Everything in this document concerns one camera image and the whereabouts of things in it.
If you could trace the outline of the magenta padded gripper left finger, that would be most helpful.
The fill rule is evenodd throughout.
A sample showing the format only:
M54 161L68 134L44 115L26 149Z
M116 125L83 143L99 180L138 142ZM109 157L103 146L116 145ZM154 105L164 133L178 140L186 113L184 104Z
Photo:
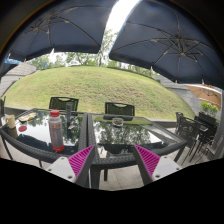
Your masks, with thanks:
M69 182L84 187L88 171L95 156L95 146L89 146L69 157L60 157L52 163L47 171Z

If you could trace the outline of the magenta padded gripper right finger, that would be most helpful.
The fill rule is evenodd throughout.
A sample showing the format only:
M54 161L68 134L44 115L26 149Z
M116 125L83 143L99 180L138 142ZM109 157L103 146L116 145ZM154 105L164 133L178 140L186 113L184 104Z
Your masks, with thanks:
M133 154L145 185L181 170L169 157L159 156L142 146L135 145Z

